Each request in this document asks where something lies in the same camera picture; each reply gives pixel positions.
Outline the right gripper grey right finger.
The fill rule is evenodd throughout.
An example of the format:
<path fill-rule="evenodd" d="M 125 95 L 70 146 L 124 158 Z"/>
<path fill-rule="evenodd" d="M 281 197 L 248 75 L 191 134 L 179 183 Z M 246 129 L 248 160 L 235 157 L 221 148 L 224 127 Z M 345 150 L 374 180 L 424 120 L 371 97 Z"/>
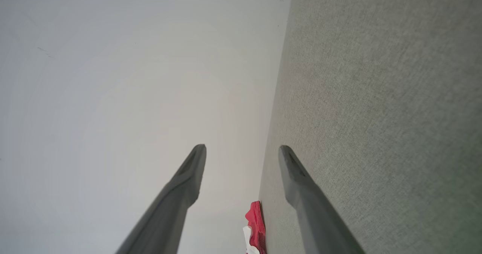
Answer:
<path fill-rule="evenodd" d="M 295 152 L 282 145 L 278 157 L 285 198 L 296 210 L 306 254 L 365 254 Z"/>

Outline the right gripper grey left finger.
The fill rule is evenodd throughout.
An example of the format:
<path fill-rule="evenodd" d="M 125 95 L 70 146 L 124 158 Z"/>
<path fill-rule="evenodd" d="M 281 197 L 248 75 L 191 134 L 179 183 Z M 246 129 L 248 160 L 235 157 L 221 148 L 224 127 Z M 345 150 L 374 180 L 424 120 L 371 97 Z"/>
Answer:
<path fill-rule="evenodd" d="M 200 193 L 206 146 L 196 145 L 115 254 L 177 254 L 188 208 Z"/>

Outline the red and white garment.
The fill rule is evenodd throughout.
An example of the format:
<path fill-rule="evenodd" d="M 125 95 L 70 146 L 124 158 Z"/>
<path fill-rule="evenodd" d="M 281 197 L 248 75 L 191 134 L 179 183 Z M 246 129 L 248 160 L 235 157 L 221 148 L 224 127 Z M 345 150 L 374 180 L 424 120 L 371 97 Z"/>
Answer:
<path fill-rule="evenodd" d="M 251 203 L 246 219 L 248 224 L 243 227 L 246 254 L 267 254 L 266 228 L 260 201 Z"/>

